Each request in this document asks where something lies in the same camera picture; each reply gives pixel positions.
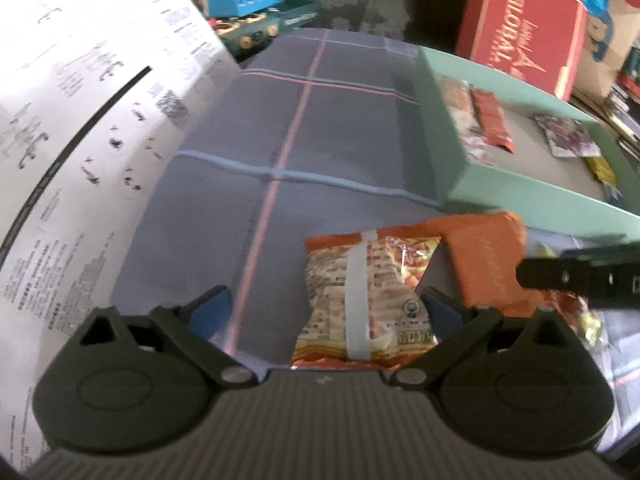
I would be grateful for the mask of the yellow green Mini snack bar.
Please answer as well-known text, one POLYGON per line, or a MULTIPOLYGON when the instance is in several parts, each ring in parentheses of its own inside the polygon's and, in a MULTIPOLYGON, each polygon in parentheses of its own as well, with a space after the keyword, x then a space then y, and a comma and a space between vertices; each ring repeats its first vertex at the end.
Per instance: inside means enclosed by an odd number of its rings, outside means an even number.
POLYGON ((603 323, 596 312, 589 309, 586 297, 576 292, 557 289, 541 289, 544 303, 559 312, 588 350, 597 349, 603 344, 603 323))

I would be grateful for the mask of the blue white snack packet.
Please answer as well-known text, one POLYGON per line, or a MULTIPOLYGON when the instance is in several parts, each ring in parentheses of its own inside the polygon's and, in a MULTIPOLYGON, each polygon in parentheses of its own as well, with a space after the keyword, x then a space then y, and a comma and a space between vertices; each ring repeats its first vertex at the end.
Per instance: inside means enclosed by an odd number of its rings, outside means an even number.
POLYGON ((609 205, 622 209, 625 208, 624 196, 615 185, 612 185, 610 182, 603 182, 602 188, 605 201, 609 205))

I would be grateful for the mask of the plain orange snack packet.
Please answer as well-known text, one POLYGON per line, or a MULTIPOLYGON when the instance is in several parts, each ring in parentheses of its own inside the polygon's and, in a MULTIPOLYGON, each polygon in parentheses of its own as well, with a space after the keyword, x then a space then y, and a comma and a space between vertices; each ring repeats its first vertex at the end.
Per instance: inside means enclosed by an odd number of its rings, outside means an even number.
POLYGON ((506 316, 529 318, 548 304, 542 292, 524 288, 516 279, 526 243, 526 227, 517 214, 452 214, 425 226, 446 244, 462 306, 493 307, 506 316))

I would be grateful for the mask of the orange peanut snack bag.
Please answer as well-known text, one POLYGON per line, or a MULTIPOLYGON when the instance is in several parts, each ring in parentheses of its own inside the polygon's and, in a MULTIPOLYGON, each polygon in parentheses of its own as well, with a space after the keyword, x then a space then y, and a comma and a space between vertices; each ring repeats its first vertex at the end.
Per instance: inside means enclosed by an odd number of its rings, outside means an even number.
POLYGON ((294 367, 401 367, 438 345, 420 281, 440 237, 398 229, 306 241, 310 315, 294 367))

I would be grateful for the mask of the purple QQ gummy bag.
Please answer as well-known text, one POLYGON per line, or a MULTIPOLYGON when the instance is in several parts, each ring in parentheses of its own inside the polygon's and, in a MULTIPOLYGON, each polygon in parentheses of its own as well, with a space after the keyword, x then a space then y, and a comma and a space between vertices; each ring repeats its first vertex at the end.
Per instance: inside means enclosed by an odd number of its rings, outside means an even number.
POLYGON ((549 114, 533 114, 532 119, 541 128, 551 154, 556 158, 599 157, 599 145, 578 120, 549 114))

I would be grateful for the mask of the orange red translucent packet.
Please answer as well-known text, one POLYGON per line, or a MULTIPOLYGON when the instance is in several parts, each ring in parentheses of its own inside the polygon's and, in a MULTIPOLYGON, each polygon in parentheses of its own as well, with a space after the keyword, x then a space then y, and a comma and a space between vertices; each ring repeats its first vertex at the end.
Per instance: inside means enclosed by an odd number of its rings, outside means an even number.
POLYGON ((506 125, 506 115, 497 97, 489 91, 473 88, 471 96, 485 142, 508 153, 515 153, 515 143, 506 125))

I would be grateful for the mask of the long orange cracker pack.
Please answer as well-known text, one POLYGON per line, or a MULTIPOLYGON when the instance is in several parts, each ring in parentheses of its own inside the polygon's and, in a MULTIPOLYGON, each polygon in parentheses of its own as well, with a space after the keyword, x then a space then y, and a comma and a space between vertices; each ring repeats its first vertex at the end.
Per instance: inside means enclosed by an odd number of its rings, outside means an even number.
POLYGON ((435 80, 466 157, 479 164, 494 166, 476 116, 469 83, 442 75, 436 75, 435 80))

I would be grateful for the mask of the yellow snack bar packet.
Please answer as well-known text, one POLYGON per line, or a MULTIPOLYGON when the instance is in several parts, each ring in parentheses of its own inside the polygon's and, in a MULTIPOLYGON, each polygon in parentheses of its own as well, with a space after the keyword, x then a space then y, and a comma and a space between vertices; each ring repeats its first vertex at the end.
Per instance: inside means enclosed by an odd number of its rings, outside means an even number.
POLYGON ((617 186, 617 177, 611 166, 603 156, 586 157, 585 163, 589 171, 599 182, 617 186))

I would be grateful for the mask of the mint green cardboard box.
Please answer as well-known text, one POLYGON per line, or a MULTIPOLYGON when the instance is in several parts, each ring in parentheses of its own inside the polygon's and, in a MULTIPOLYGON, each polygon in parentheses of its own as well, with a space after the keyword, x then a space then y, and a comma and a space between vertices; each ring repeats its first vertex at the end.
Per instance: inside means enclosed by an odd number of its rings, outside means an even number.
POLYGON ((450 211, 504 209, 518 214, 526 226, 576 237, 623 235, 639 238, 639 180, 620 148, 587 114, 530 84, 464 58, 423 48, 414 78, 426 145, 439 206, 450 211), (582 122, 616 175, 626 208, 546 183, 525 174, 473 162, 436 86, 437 75, 467 81, 495 93, 506 104, 582 122))

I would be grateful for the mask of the blue plaid tablecloth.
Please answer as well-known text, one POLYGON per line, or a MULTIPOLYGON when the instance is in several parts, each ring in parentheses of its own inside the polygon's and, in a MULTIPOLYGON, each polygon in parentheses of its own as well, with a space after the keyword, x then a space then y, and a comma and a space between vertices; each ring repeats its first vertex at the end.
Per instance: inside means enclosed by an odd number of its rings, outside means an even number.
MULTIPOLYGON (((356 32, 299 29, 233 81, 169 163, 112 292, 126 313, 228 286, 219 341, 264 368, 290 362, 309 318, 305 242, 443 214, 416 97, 423 48, 356 32)), ((546 153, 531 107, 506 104, 516 152, 500 169, 598 200, 577 160, 546 153)), ((531 243, 597 243, 527 226, 531 243)))

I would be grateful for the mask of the brown cardboard box bear print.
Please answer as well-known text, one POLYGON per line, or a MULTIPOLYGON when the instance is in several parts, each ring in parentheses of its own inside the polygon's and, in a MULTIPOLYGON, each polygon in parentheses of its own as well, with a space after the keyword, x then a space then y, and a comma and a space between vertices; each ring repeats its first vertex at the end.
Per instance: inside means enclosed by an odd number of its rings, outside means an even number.
POLYGON ((574 82, 575 94, 601 104, 639 33, 639 0, 582 0, 587 9, 585 39, 574 82))

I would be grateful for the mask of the red Global gift box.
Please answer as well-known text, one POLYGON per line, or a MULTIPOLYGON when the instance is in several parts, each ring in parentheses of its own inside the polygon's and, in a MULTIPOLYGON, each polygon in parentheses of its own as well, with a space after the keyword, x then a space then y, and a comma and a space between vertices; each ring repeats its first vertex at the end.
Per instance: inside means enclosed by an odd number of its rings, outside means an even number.
POLYGON ((582 0, 466 0, 456 55, 566 101, 586 23, 582 0))

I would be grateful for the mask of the white printed instruction sheet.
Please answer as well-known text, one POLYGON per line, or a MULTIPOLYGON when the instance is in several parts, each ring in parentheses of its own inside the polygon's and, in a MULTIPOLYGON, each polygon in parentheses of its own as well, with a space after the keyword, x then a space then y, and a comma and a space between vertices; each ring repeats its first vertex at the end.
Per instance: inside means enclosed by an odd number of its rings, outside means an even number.
POLYGON ((1 455, 47 449, 32 397, 111 299, 179 145, 238 74, 191 0, 1 0, 1 455))

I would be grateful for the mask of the toy home kitchen set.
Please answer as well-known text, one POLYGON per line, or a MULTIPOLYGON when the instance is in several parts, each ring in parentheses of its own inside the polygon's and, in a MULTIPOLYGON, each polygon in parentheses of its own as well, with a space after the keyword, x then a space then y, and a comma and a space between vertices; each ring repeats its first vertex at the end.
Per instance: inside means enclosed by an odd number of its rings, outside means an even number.
POLYGON ((192 0, 231 55, 242 62, 291 30, 314 24, 311 0, 192 0))

